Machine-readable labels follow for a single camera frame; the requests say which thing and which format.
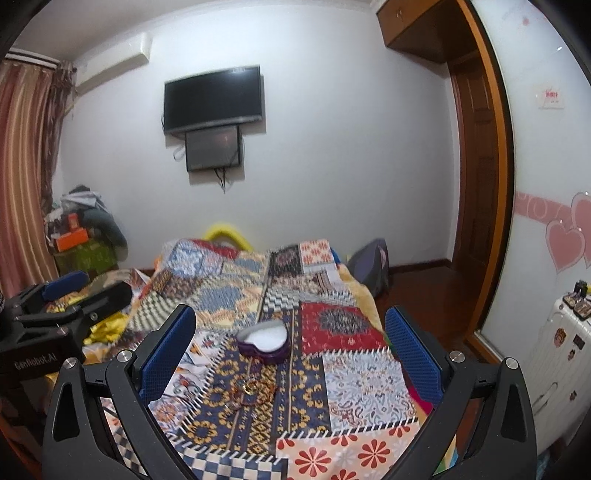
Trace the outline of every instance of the pink heart decal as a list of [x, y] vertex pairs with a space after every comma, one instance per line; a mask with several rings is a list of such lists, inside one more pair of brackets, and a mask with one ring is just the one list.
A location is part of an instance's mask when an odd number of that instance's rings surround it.
[[552, 220], [546, 227], [546, 244], [556, 273], [575, 265], [585, 251], [583, 233], [575, 228], [567, 231], [560, 220]]
[[583, 253], [587, 268], [591, 266], [591, 197], [585, 193], [578, 193], [573, 197], [570, 206], [573, 225], [583, 232], [586, 247]]

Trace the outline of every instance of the black monitor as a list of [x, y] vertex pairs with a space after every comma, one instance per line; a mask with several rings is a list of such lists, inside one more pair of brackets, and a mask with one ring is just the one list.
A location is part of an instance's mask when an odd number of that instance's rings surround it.
[[237, 125], [187, 132], [187, 171], [237, 167], [241, 163], [240, 130]]
[[238, 67], [164, 85], [164, 133], [262, 119], [261, 68]]

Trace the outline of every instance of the metal screw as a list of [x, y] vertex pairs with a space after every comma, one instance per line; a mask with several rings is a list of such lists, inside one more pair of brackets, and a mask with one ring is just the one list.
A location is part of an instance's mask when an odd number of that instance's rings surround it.
[[76, 360], [76, 358], [71, 356], [70, 358], [66, 358], [66, 360], [64, 361], [62, 366], [69, 370], [70, 368], [72, 368], [76, 364], [77, 361], [78, 360]]
[[130, 350], [121, 350], [117, 354], [117, 361], [121, 363], [129, 362], [133, 355], [133, 352], [131, 352]]
[[519, 366], [519, 363], [517, 362], [517, 360], [515, 360], [514, 358], [508, 357], [505, 360], [505, 363], [507, 364], [507, 366], [509, 368], [511, 368], [512, 370], [517, 370], [517, 367]]
[[453, 352], [450, 352], [449, 358], [452, 359], [452, 362], [461, 364], [466, 359], [466, 355], [459, 350], [454, 350]]

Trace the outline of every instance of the bed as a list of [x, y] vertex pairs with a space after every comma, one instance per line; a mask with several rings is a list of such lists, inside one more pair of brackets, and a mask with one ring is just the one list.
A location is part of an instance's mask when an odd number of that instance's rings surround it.
[[[264, 254], [171, 241], [125, 331], [96, 355], [134, 349], [181, 303], [197, 329], [150, 410], [198, 478], [381, 478], [430, 409], [405, 381], [369, 291], [327, 240]], [[240, 356], [234, 334], [271, 319], [288, 330], [287, 361]], [[111, 401], [103, 408], [126, 465], [143, 473]], [[452, 442], [437, 471], [455, 457]]]

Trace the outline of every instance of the blue gripper pad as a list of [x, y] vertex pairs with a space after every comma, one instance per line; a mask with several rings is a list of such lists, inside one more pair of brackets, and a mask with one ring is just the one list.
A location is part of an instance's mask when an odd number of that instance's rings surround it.
[[162, 396], [194, 334], [195, 312], [185, 307], [142, 370], [139, 397], [145, 407]]
[[422, 400], [438, 405], [443, 396], [441, 371], [400, 312], [386, 312], [385, 329], [402, 366]]
[[71, 272], [45, 285], [41, 296], [45, 301], [54, 301], [73, 291], [82, 290], [88, 282], [89, 278], [86, 272]]

